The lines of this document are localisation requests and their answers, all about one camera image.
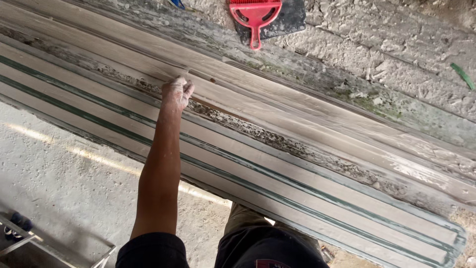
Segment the green paint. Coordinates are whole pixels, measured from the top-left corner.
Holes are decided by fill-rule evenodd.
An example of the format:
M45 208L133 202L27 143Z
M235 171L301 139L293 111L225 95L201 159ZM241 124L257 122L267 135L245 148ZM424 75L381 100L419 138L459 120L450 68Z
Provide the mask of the green paint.
M27 93L27 94L29 94L29 95L31 95L31 96L37 98L37 99L40 99L40 100L45 101L45 102L47 102L47 103L50 103L50 104L52 104L52 105L54 105L54 106L56 106L56 107L58 107L58 108L61 108L61 109L65 110L65 111L68 111L68 112L70 112L70 113L72 113L72 114L75 114L75 115L77 115L77 116L79 116L79 117L81 117L81 118L84 118L84 119L89 120L89 121L91 121L91 122L93 122L93 123L96 123L96 124L98 124L98 125L100 125L100 126L106 127L106 128L108 128L108 129L110 129L110 130L112 130L112 131L114 131L114 132L117 132L117 133L119 133L119 134L122 134L122 135L124 135L124 136L126 136L126 137L128 137L128 138L130 138L130 139L133 139L133 140L135 140L135 141L137 141L137 142L140 142L140 143L145 144L145 145L148 145L148 146L151 146L151 145L152 145L152 140L150 140L150 139L147 139L147 138L145 138L145 137L142 137L142 136L140 136L140 135L138 135L138 134L136 134L136 133L134 133L134 132L132 132L132 131L130 131L130 130L127 130L127 129L122 128L122 127L120 127L120 126L118 126L118 125L112 124L112 123L110 123L110 122L108 122L108 121L106 121L106 120L104 120L104 119L102 119L102 118L99 118L99 117L97 117L97 116L95 116L95 115L92 115L92 114L90 114L90 113L87 113L87 112L85 112L85 111L83 111L83 110L80 110L80 109L78 109L78 108L76 108L76 107L74 107L74 106L71 106L71 105L69 105L69 104L67 104L67 103L64 103L64 102L62 102L62 101L59 101L59 100L57 100L57 99L55 99L55 98L53 98L53 97L50 97L50 96L48 96L48 95L46 95L46 94L43 94L43 93L41 93L41 92L38 92L38 91L36 91L36 90L34 90L34 89L30 88L30 87L27 87L27 86L25 86L25 85L23 85L23 84L18 83L17 81L14 81L14 80L12 80L12 79L10 79L10 78L8 78L8 77L5 77L5 76L3 76L3 75L0 75L0 82L3 82L3 83L5 83L5 84L7 84L7 85L9 85L9 86L12 86L12 87L14 87L14 88L16 88L16 89L18 89L18 90L20 90L20 91L22 91L22 92L25 92L25 93Z
M58 79L56 79L56 78L53 78L53 77L48 76L48 75L46 75L46 74L43 74L43 73L41 73L41 72L39 72L39 71L37 71L37 70L35 70L35 69L32 69L32 68L30 68L30 67L28 67L28 66L23 65L23 64L21 64L21 63L15 62L15 61L13 61L13 60L11 60L11 59L9 59L9 58L6 58L6 57L4 57L4 56L1 56L1 55L0 55L0 62L3 63L3 64L5 64L5 65L7 65L7 66L10 66L10 67L12 67L12 68L14 68L14 69L17 69L17 70L19 70L19 71L21 71L21 72L23 72L23 73L29 74L29 75L31 75L31 76L33 76L33 77L39 79L39 80L42 80L42 81L44 81L44 82L46 82L46 83L48 83L48 84L54 85L54 86L56 86L56 87L58 87L58 88L61 88L61 89L65 90L65 91L67 91L67 92L73 93L73 94L75 94L75 95L77 95L77 96L79 96L79 97L82 97L82 98L84 98L84 99L86 99L86 100L88 100L88 101L91 101L91 102L93 102L93 103L99 104L99 105L101 105L101 106L103 106L103 107L105 107L105 108L110 109L111 111L114 111L114 112L119 113L119 114L121 114L121 115L123 115L123 116L129 117L129 118L134 119L134 120L136 120L136 121L138 121L138 122L141 122L141 123L143 123L143 124L145 124L145 125L147 125L147 126L150 126L150 127L154 127L154 128L155 128L155 123L156 123L156 122L155 122L154 120L152 120L152 119L149 119L149 118L147 118L147 117L145 117L145 116L142 116L142 115L140 115L140 114L138 114L138 113L129 111L129 110L127 110L127 109L125 109L125 108L123 108L123 107L117 105L117 104L114 104L114 103L111 103L111 102L109 102L109 101L106 101L106 100L104 100L104 99L102 99L102 98L100 98L100 97L97 97L97 96L95 96L95 95L89 93L89 92L86 92L86 91L84 91L84 90L82 90L82 89L79 89L79 88L77 88L77 87L71 86L71 85L69 85L69 84L67 84L67 83L64 83L64 82L62 82L62 81L60 81L60 80L58 80Z
M342 222L342 221L336 220L336 219L334 219L334 218L332 218L332 217L329 217L329 216L327 216L327 215L325 215L325 214L323 214L323 213L321 213L321 212L319 212L319 211L316 211L316 210L314 210L314 209L312 209L312 208L309 208L309 207L307 207L307 206L304 206L304 205L302 205L302 204L300 204L300 203L298 203L298 202L296 202L296 201L294 201L294 200L291 200L291 199L289 199L289 198L286 198L286 197L284 197L284 196L281 196L281 195L279 195L279 194L277 194L277 193L271 192L271 191L269 191L269 190L267 190L267 189L265 189L265 188L262 188L262 187L260 187L260 186L258 186L258 185L256 185L256 184L254 184L254 183L251 183L251 182L249 182L249 181L247 181L247 180L245 180L245 179L242 179L242 178L240 178L240 177L238 177L238 176L236 176L236 175L233 175L233 174L231 174L231 173L228 173L228 172L226 172L226 171L224 171L224 170L218 169L218 168L216 168L216 167L214 167L214 166L211 166L211 165L209 165L209 164L207 164L207 163L204 163L204 162L202 162L202 161L200 161L200 160L197 160L197 159L195 159L195 158L192 158L192 157L190 157L190 156L188 156L188 155L186 155L186 154L180 153L180 158L182 159L182 161L184 161L184 162L186 162L186 163L189 163L189 164L194 165L194 166L197 166L197 167L199 167L199 168L201 168L201 169L203 169L203 170L206 170L206 171L208 171L208 172L210 172L210 173L213 173L213 174L215 174L215 175L218 175L218 176L220 176L220 177L222 177L222 178L224 178L224 179L227 179L227 180L229 180L229 181L231 181L231 182L234 182L234 183L236 183L236 184L238 184L238 185L240 185L240 186L242 186L242 187L244 187L244 188L246 188L246 189L248 189L248 190L251 190L251 191L253 191L253 192L256 192L256 193L258 193L258 194L261 194L261 195L263 195L263 196L266 196L266 197L269 198L269 199L275 200L275 201L277 201L277 202L279 202L279 203L282 203L282 204L284 204L284 205L286 205L286 206L288 206L288 207L291 207L291 208L293 208L293 209L296 209L296 210L298 210L298 211L300 211L300 212L302 212L302 213L305 213L305 214L307 214L307 215L309 215L309 216L312 216L312 217L314 217L314 218L316 218L316 219L322 220L323 222L326 222L326 223L328 223L328 224L331 224L331 225L333 225L333 226L335 226L335 227L338 227L338 228L340 228L340 229L346 230L347 232L352 233L352 234L354 234L354 235L356 235L356 236L358 236L358 237L364 238L364 239L366 239L366 240L370 240L370 241L372 241L372 242L374 242L374 243L376 243L376 244L378 244L378 245L380 245L380 246L382 246L382 247L385 247L385 248L388 248L388 249L390 249L390 250L393 250L393 251L395 251L395 252L397 252L397 253L399 253L399 254L401 254L401 255L403 255L403 256L406 256L406 257L408 257L408 258L411 258L411 259L414 259L414 260L419 261L419 262L421 262L421 263L424 263L424 264L426 264L426 265L428 265L428 266L430 266L430 267L434 267L434 268L440 267L440 263L438 263L438 262L435 261L435 260L432 260L432 259L430 259L430 258L427 258L427 257L425 257L425 256L422 256L422 255L420 255L420 254L418 254L418 253L412 252L412 251L410 251L410 250L408 250L408 249L406 249L406 248L403 248L403 247L401 247L401 246L399 246L399 245L396 245L396 244L394 244L394 243L388 242L388 241L386 241L386 240L384 240L384 239L381 239L381 238L379 238L379 237L377 237L377 236L374 236L374 235L372 235L372 234L370 234L370 233L368 233L368 232L366 232L366 231L362 231L362 230L360 230L360 229L358 229L358 228L356 228L356 227L354 227L354 226L352 226L352 225L350 225L350 224L347 224L347 223L344 223L344 222Z
M27 67L27 66L21 65L21 64L19 64L19 63L17 63L17 62L13 62L13 61L11 61L11 60L9 60L9 59L7 59L7 58L5 58L5 57L2 57L2 56L0 56L0 62L3 62L3 63L5 63L5 64L7 64L7 65L9 65L9 66L11 66L11 67L13 67L13 68L15 68L15 69L18 69L18 70L24 72L24 73L27 73L27 74L29 74L29 75L32 75L32 76L34 76L34 77L36 77L36 78L38 78L38 79L40 79L40 80L42 80L42 81L48 82L48 83L50 83L50 84L52 84L52 85L55 85L55 86L57 86L57 87L59 87L59 88L61 88L61 89L63 89L63 90L66 90L66 91L68 91L68 92L70 92L70 93L73 93L73 94L75 94L75 95L81 96L81 97L83 97L83 98L85 98L85 99L87 99L87 100L89 100L89 101L92 101L92 102L94 102L94 103L96 103L96 104L98 104L98 105L101 105L101 106L103 106L103 107L106 107L106 108L108 108L108 109L110 109L110 110L112 110L112 111L115 111L115 112L117 112L117 113L119 113L119 114L121 114L121 115L124 115L124 116L127 116L127 117L129 117L129 118L132 118L132 119L134 119L134 120L136 120L136 121L138 121L138 122L141 122L141 123L143 123L143 124L151 125L152 127L155 127L155 122L154 122L153 120L149 119L149 118L143 117L143 116L141 116L141 115L139 115L139 114L136 114L136 113L134 113L134 112L132 112L132 111L129 111L129 110L127 110L127 109L124 109L124 108L122 108L122 107L120 107L120 106L118 106L118 105L116 105L116 104L114 104L114 103L110 103L110 102L108 102L108 101L106 101L106 100L103 100L103 99L101 99L101 98L99 98L99 97L97 97L97 96L95 96L95 95L92 95L92 94L90 94L90 93L87 93L87 92L85 92L85 91L83 91L83 90L81 90L81 89L78 89L78 88L76 88L76 87L72 87L72 86L70 86L70 85L68 85L68 84L66 84L66 83L64 83L64 82L61 82L61 81L59 81L59 80L56 80L56 79L54 79L54 78L52 78L52 77L49 77L49 76L47 76L47 75L45 75L45 74L42 74L42 73L40 73L40 72L38 72L38 71L36 71L36 70L33 70L33 69L31 69L31 68L29 68L29 67ZM5 83L7 83L7 84L10 84L10 85L12 85L12 86L18 88L19 90L22 90L22 91L27 92L27 93L29 93L29 94L31 94L31 95L34 95L35 97L37 97L37 98L39 98L39 99L42 99L42 100L44 100L44 101L49 102L50 104L56 105L57 107L60 107L60 108L65 109L65 110L67 110L67 111L70 111L70 112L72 112L72 113L74 113L74 114L76 114L76 115L79 115L79 116L81 116L81 117L83 117L83 118L85 118L85 119L87 119L87 120L90 120L90 121L92 121L92 122L94 122L94 123L96 123L96 124L99 124L99 125L102 125L102 126L104 126L104 127L107 127L107 128L109 128L109 129L111 129L111 130L117 132L117 133L125 134L125 136L127 136L127 137L129 137L129 138L131 138L131 139L133 139L133 140L142 142L142 143L147 144L147 145L149 145L149 146L151 145L151 142L152 142L152 141L149 140L149 139L146 139L146 138L144 138L144 137L142 137L142 136L140 136L140 135L138 135L138 134L135 134L135 133L133 133L133 132L127 133L128 130L123 129L123 128L121 128L121 127L118 127L118 126L116 126L116 125L114 125L114 124L111 124L111 123L109 123L109 122L107 122L107 121L105 121L105 120L103 120L103 122L101 122L102 119L97 118L97 117L95 117L95 116L93 116L93 115L91 115L91 114L88 114L88 113L86 113L86 112L83 112L82 110L77 109L77 111L75 111L73 106L68 107L68 104L65 104L65 103L63 103L63 102L61 102L61 101L58 101L58 100L54 99L54 98L48 99L47 95L44 95L44 94L42 95L42 93L40 93L40 92L35 92L35 90L33 90L33 89L31 89L31 88L28 88L28 87L26 87L26 86L24 86L24 85L21 85L21 84L15 82L15 81L13 81L13 80L10 80L10 79L8 79L8 78L6 78L6 77L1 76L1 77L0 77L0 81L3 81L3 82L5 82ZM278 174L278 173L276 173L276 172L274 172L274 171L272 171L272 170L266 169L266 168L264 168L264 167L262 167L262 166L259 166L259 165L255 164L255 163L253 163L253 162L250 162L250 161L248 161L248 160L246 160L246 159L244 159L244 158L241 158L241 157L239 157L239 156L237 156L237 155L234 155L234 154L232 154L232 153L230 153L230 152L221 150L220 148L217 148L217 147L215 147L215 146L213 146L213 145L207 144L207 143L205 143L205 142L203 142L203 141L200 141L200 140L198 140L198 139L196 139L196 138L194 138L194 137L191 137L191 136L189 136L189 135L187 135L187 134L181 133L180 138L181 138L182 140L184 140L184 141L187 141L187 142L192 143L192 144L194 144L194 145L196 145L196 146L199 146L199 147L201 147L201 148L203 148L203 149L206 149L206 150L211 151L211 152L213 152L213 153L215 153L215 154L218 154L218 155L220 155L220 156L222 156L222 157L224 157L224 158L227 158L227 159L232 160L232 161L234 161L234 162L236 162L236 163L239 163L239 164L241 164L241 165L243 165L243 166L246 166L246 167L248 167L248 168L250 168L250 169L252 169L252 170L254 170L254 171L256 171L256 172L260 172L260 173L262 173L262 174L264 174L264 175L267 175L267 176L269 176L269 177L272 177L272 178L274 178L274 179L276 179L276 180L278 180L278 181L280 181L280 182L283 182L283 183L285 183L285 184L287 184L287 185L289 185L289 186L295 187L295 188L297 188L297 189L299 189L299 190L301 190L301 191L304 191L304 192L306 192L306 193L308 193L308 194L310 194L310 195L313 195L313 196L316 196L316 197L321 198L321 199L323 199L323 200L326 200L326 201L328 201L328 202L330 202L330 203L332 203L332 204L335 204L335 205L337 205L337 206L339 206L339 207L342 207L342 208L344 208L344 209L346 209L346 210L352 211L352 212L354 212L354 213L356 213L356 214L358 214L358 215L364 216L364 217L369 218L369 219L371 219L371 220L374 220L374 221L376 221L376 222L378 222L378 223L381 223L381 224L383 224L383 225L385 225L385 226L388 226L388 227L390 227L390 228L392 228L392 229L395 229L395 230L397 230L397 231L399 231L399 232L402 232L402 233L404 233L404 234L407 234L407 235L409 235L409 236L411 236L411 237L414 237L414 238L416 238L416 239L422 240L422 241L424 241L424 242L426 242L426 243L429 243L429 244L431 244L431 245L433 245L433 246L435 246L435 247L438 247L438 248L441 248L441 249L443 249L443 250L445 250L445 251L448 251L448 256L447 256L448 258L449 258L450 256L454 256L454 254L457 253L457 252L455 252L455 251L457 251L456 248L451 247L451 246L448 245L448 244L445 244L445 243L442 243L442 242L440 242L440 241L437 241L437 240L435 240L435 239L432 238L432 237L428 237L428 236L425 236L425 235L423 235L423 234L420 234L420 233L418 233L418 232L416 232L416 231L414 231L414 230L412 230L412 229L409 229L409 228L406 227L406 226L402 226L402 225L400 225L400 224L398 224L398 223L395 223L395 222L393 222L393 221L390 221L390 220L388 220L388 219L386 219L386 218L383 218L383 217L381 217L381 216L379 216L379 215L373 214L373 213L371 213L371 212L369 212L369 211L367 211L367 210L364 210L364 209L362 209L362 208L360 208L360 207L357 207L357 206L355 206L355 205L353 205L353 204L350 204L350 203L348 203L348 202L345 202L345 201L343 201L343 200L340 200L340 199L338 199L338 198L335 198L335 197L333 197L333 196L331 196L331 195L328 195L328 194L326 194L326 193L324 193L324 192L322 192L322 191L319 191L319 190L317 190L317 189L314 189L314 188L312 188L312 187L309 187L309 186L307 186L307 185L305 185L305 184L303 184L303 183L301 183L301 182L299 182L299 181L296 181L296 180L294 180L294 179L292 179L292 178L283 176L283 175ZM295 203L294 205L295 205L295 206L302 206L301 204L298 204L298 203ZM315 213L317 213L317 211L315 211L315 210L313 210L313 209L310 209L310 208L308 208L308 207L306 207L306 206L302 206L301 211L303 211L303 212L305 212L305 211L309 212L309 211L310 211L310 212L314 213L314 215L312 215L312 216L317 217L317 218L319 218L319 219L321 219L321 217L327 217L327 218L325 218L325 219L326 219L327 221L329 221L330 224L333 224L333 225L335 225L335 226L337 226L337 227L339 227L339 228L343 228L343 229L346 229L346 230L347 230L348 228L352 227L352 226L346 226L345 223L340 222L340 221L337 221L337 220L335 220L334 218L331 218L331 217L329 217L329 216L327 216L327 215L324 215L324 214L322 214L322 215L319 215L319 214L316 215ZM362 236L364 236L364 237L366 237L367 239L372 240L372 241L374 241L375 239L376 239L376 241L379 241L379 239L380 239L380 238L378 238L378 237L375 237L375 236L372 235L372 234L369 234L369 233L367 233L367 232L363 232L363 231L361 231L361 230L359 230L359 229L356 229L356 228L355 228L354 231L355 231L355 232L359 232L360 235L362 235ZM388 242L388 241L385 241L385 240L383 240L383 239L381 239L380 243L382 243L382 246L385 246L385 247L390 247L390 248L393 248L393 247L394 247L394 245L393 245L392 243L390 243L390 242ZM400 247L397 246L397 245L395 245L395 246L396 246L396 250L397 250L397 251L398 251L398 250L402 250L402 251L404 252L404 251L406 250L406 249L404 249L404 248L400 248ZM417 260L419 260L419 261L422 261L422 262L428 261L428 259L425 260L425 257L423 257L423 259L421 259L421 257L422 257L422 256L416 256L415 258L416 258Z

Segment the sawdust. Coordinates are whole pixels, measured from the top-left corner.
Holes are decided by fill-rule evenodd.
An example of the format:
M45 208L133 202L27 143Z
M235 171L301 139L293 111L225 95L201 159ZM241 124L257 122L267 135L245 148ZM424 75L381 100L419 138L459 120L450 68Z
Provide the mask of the sawdust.
M307 28L271 38L276 45L383 84L476 122L476 92L449 67L476 77L475 35L428 22L411 9L378 0L306 1ZM186 3L196 16L233 29L226 0Z
M466 31L476 31L474 0L399 0L400 4L422 14L434 16Z
M460 224L467 231L466 248L456 260L456 268L476 267L476 214L459 208L450 216L450 220Z

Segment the dusty hand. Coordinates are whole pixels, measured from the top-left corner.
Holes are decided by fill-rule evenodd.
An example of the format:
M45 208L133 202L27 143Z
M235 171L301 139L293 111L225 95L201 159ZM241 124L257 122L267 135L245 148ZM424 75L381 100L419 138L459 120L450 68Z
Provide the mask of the dusty hand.
M162 86L162 109L177 109L181 112L188 105L194 90L193 82L186 81L183 76L170 80Z

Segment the wooden plank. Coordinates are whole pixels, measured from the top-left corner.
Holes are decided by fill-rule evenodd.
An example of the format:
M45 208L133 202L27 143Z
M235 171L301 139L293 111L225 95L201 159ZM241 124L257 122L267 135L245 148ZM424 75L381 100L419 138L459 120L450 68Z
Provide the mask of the wooden plank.
M97 15L94 13L90 12L91 20L93 21L93 18L97 18ZM75 31L73 28L65 28L66 26L56 23L55 24L57 28L53 30L53 28L48 30L48 34L56 34L60 32L62 29L63 31L68 30L68 32L75 32L78 35L79 34L85 34L80 31ZM123 26L121 29L121 32L125 32L126 28L129 26ZM142 40L145 39L146 37L152 38L154 41L154 44L152 44L152 40L148 41L150 46L155 47L157 44L160 44L162 48L167 48L169 47L172 49L173 44L161 40L160 38L156 38L155 36L152 35L141 35L141 36L135 36L137 34L136 32L138 31L133 31L134 29L129 27L127 28L132 34L130 37L131 38L136 38L137 40ZM89 46L89 50L94 50L96 51L95 48L96 46ZM162 50L157 50L157 53L162 53L164 56L165 53ZM194 64L195 67L199 67L200 64L198 62L203 63L206 58L201 56L199 53L193 52L193 51L186 51L188 53L188 58L189 59L194 59L196 58ZM118 59L117 55L110 55L110 57L114 57L114 60L116 61L122 61L127 59ZM132 58L129 57L130 60L127 60L127 63L130 63L132 61ZM208 59L211 65L217 64L217 66L224 67L222 72L228 70L229 73L236 71L236 68L229 66L227 64L223 65L220 64L221 62L216 61L214 59ZM146 67L142 66L141 70L144 72L147 72ZM198 87L197 90L197 95L198 96L203 96L203 100L213 103L214 105L218 107L222 107L223 109L226 109L228 111L231 111L233 113L239 114L240 116L245 116L243 115L243 111L247 112L249 115L251 115L251 119L254 122L259 123L260 125L265 126L268 129L275 130L277 132L281 132L285 135L295 137L297 139L304 139L306 142L309 142L311 144L316 144L315 142L319 143L324 143L329 146L332 146L338 150L350 153L351 155L358 156L359 158L365 159L373 164L385 167L390 170L394 170L398 173L401 173L405 176L411 176L412 178L419 180L421 183L426 184L431 187L435 187L441 191L448 192L451 196L454 198L461 198L463 193L464 195L464 201L470 201L470 200L476 200L476 198L473 198L471 193L475 190L474 188L474 182L472 180L468 180L464 176L460 176L458 173L452 173L451 176L448 176L445 167L440 167L438 165L433 165L428 161L423 161L419 158L412 158L408 154L402 154L399 150L394 150L392 147L401 147L401 148L406 148L406 147L415 147L415 146L408 146L409 142L411 141L411 137L409 135L404 135L403 132L399 132L396 129L390 128L388 126L385 126L383 124L378 124L374 121L371 121L365 117L358 116L355 114L350 113L349 111L346 111L344 109L341 109L339 107L333 106L331 104L328 104L326 102L323 102L318 99L314 98L309 98L306 97L302 93L297 93L293 91L292 89L289 89L287 87L284 87L280 84L277 83L271 83L270 85L266 85L265 80L263 78L257 77L257 76L250 76L249 74L246 75L249 77L251 81L258 82L258 84L262 85L263 88L258 87L259 89L263 89L265 91L265 95L261 97L255 97L255 99L252 98L246 98L246 100L236 102L236 98L239 97L237 93L228 91L227 94L222 94L223 87L217 87L215 84L207 82L205 80L202 80L198 77L195 76L194 80L196 83L200 83L202 86ZM252 93L257 93L257 89L255 89L251 84L241 84L242 86L248 86L247 90L251 90ZM280 92L280 95L283 96L282 98L276 98L277 94L272 94L271 92L277 93L278 91ZM221 98L221 103L217 102L217 98ZM283 116L269 116L267 118L265 117L267 114L271 113L266 113L265 109L263 109L263 101L265 102L273 102L274 105L277 104L277 102L282 103L280 105L281 111L276 111L276 113L285 113ZM319 108L320 110L314 111L311 109L314 107L314 109ZM292 120L289 119L288 114L289 111L292 111L293 113L297 113L298 116L293 117ZM326 120L321 120L324 116L328 116L329 114L332 114L332 117L329 117L329 119ZM346 128L349 128L349 126L355 126L355 128L350 128L348 131L346 131ZM339 133L336 131L329 131L329 129L338 129ZM362 135L362 133L367 133L367 134L374 134L371 135L370 137L365 137ZM354 139L357 140L349 140L349 136L353 137ZM375 143L374 140L378 139L383 139L387 143L389 143L391 146L386 146L383 145L379 142ZM422 140L420 139L415 139L413 144L418 144L423 150L428 150L428 154L433 153L433 149L429 146L421 146ZM392 152L393 155L389 155L388 157L382 158L383 151L390 151ZM410 168L408 167L407 159L412 158L413 162L418 163L419 168ZM455 181L453 178L458 178L461 182Z
M31 57L5 45L2 45L2 48L0 54L3 57ZM85 87L81 83L84 77L60 71L60 67L47 62L38 64L39 61L41 60L37 59L30 64L37 64L37 67L53 75L46 79L50 83L43 80L45 76L28 72L26 66L10 63L15 68L5 65L0 69L0 80L4 83L0 87L0 93L31 109L106 139L116 146L143 157L147 155L151 129L147 130L146 124L140 123L145 125L145 130L142 129L139 122L132 121L127 113L115 110L110 104L106 105L108 102L114 102L128 106L135 103L134 98L121 94L120 98L112 96L114 94L105 94L104 92L110 91L111 88L87 82L85 85L89 87L89 93L97 91L98 94L94 94L97 98L81 96L79 91L83 91ZM59 80L61 78L79 87ZM138 112L144 114L157 111L155 106L146 103L141 107L143 110ZM270 215L281 215L301 226L302 230L317 231L321 233L320 237L327 237L327 241L337 241L337 244L359 252L361 256L379 261L388 267L446 267L452 265L451 262L462 249L465 238L461 227L428 212L420 211L428 218L423 220L421 216L413 215L408 210L389 207L378 199L363 196L351 188L328 181L291 163L286 164L276 157L192 122L182 120L181 131L181 157L184 167L182 172L185 175L259 205L269 211ZM311 191L305 191L298 182L309 187ZM314 187L318 185L320 191L330 191L331 198L326 200L322 195L314 195L317 190ZM335 187L340 191L332 192ZM348 201L357 199L362 206L359 206L360 212L365 212L368 208L374 209L373 213L378 212L385 216L381 216L382 220L365 217L365 214L343 203L343 198L349 198ZM408 226L403 228L394 220Z
M34 36L36 36L36 38L32 38L30 36L20 34L17 31L12 31L11 29L3 29L3 33L17 38L19 41L22 41L28 45L21 44L15 40L0 36L0 40L3 42L9 43L28 54L40 57L56 66L61 66L62 68L65 68L73 73L87 77L88 79L91 79L99 84L113 88L114 90L131 96L137 100L141 100L142 102L148 103L154 107L159 107L159 102L157 99L155 99L155 97L160 98L160 95L156 94L156 92L159 92L157 86L146 83L144 80L142 80L142 78L145 77L148 82L157 83L158 85L163 83L162 81L154 80L154 78L147 77L147 75L143 73L132 70L124 65L120 65L117 62L108 61L104 58L101 58L100 56L80 50L69 44L59 42L58 40L52 40L50 37L45 35L38 35L38 33L35 33ZM21 30L28 32L28 29L25 28L22 28ZM53 53L54 56L36 50L30 46L37 47L49 53ZM82 68L59 60L56 57L65 59L73 64L78 64ZM35 62L35 57L29 57L29 60L26 64L29 64L30 62ZM86 71L83 68L94 72L97 70L102 70L104 77ZM130 75L141 78L140 82L138 79L131 77ZM144 93L155 97L140 94L129 87L109 81L107 78L114 79L115 81L121 81L122 83L142 90ZM189 102L189 107L186 109L183 116L184 118L187 118L196 124L204 126L208 129L212 129L215 132L219 132L234 140L246 143L258 150L266 152L270 155L274 155L282 160L293 163L294 165L300 166L313 173L325 176L328 179L331 179L339 184L346 185L347 187L355 189L358 192L365 193L366 195L373 196L374 198L379 198L379 200L388 204L392 204L393 206L404 207L406 210L412 210L411 207L404 206L406 205L405 203L394 203L390 200L387 200L388 196L382 194L380 191L388 193L389 195L396 197L398 200L405 200L411 204L416 204L419 207L435 212L439 215L446 215L447 211L452 211L454 204L457 204L453 199L449 199L448 196L445 196L441 192L437 192L432 188L418 184L412 180L408 180L405 177L392 173L386 169L379 168L375 165L370 165L369 163L366 163L365 161L362 161L361 159L351 155L338 152L330 147L325 146L322 149L310 147L306 144L300 143L299 141L286 138L284 136L278 135L277 133L273 133L269 130L258 127L255 124L251 124L247 121L233 117L228 113L223 113L206 107L193 100ZM348 177L376 187L380 191L365 187L356 181L349 180L348 178L336 173L329 173L328 170L320 166L346 174ZM377 184L374 184L375 182L379 182L381 186L376 186ZM425 217L424 214L419 214L418 210L412 211L413 213L418 214L420 217Z
M239 42L233 31L205 20L197 21L193 15L186 12L169 9L164 5L157 7L148 1L122 2L119 0L118 3L121 5L114 5L107 0L81 2L72 0L71 2L241 69L293 86L296 90L326 99L356 113L411 132L413 135L422 132L466 148L469 146L467 142L473 140L471 134L466 132L469 129L467 127L473 125L473 122L465 121L461 117L442 112L399 92L381 85L369 84L347 72L329 68L321 62L281 48L268 46L260 53L254 53ZM121 8L125 4L130 4L130 8ZM167 23L156 25L152 21ZM262 66L269 68L257 71ZM383 103L374 104L375 98L380 98ZM455 147L451 147L450 150L457 151Z

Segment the metal frame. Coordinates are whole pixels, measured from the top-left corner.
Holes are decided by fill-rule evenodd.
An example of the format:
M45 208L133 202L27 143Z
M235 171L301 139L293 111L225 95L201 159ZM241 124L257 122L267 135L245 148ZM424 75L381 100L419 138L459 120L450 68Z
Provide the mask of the metal frame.
M42 238L40 238L39 236L35 235L32 232L24 231L23 229L21 229L16 224L12 223L11 221L9 221L7 218L5 218L2 215L0 215L0 226L1 225L6 225L8 228L12 229L16 233L18 233L19 235L24 237L24 239L22 239L21 241L18 241L17 243L7 247L6 249L1 250L0 251L0 257L3 256L3 255L8 254L9 252L14 251L15 249L27 244L28 242L31 242L32 244L39 247L40 249L42 249L46 253L50 254L51 256L55 257L56 259L58 259L59 261L61 261L64 264L66 264L67 266L69 266L71 268L79 268L78 265L72 264L71 260L69 260L69 258L66 257L64 254L60 253L59 251L55 250L51 246L47 245L43 241ZM96 263L94 263L91 266L91 268L97 268L99 265L101 265L101 268L104 268L108 259L109 259L109 257L110 257L110 255L115 250L116 250L116 246L112 245L111 248L102 256L102 258L100 260L98 260Z

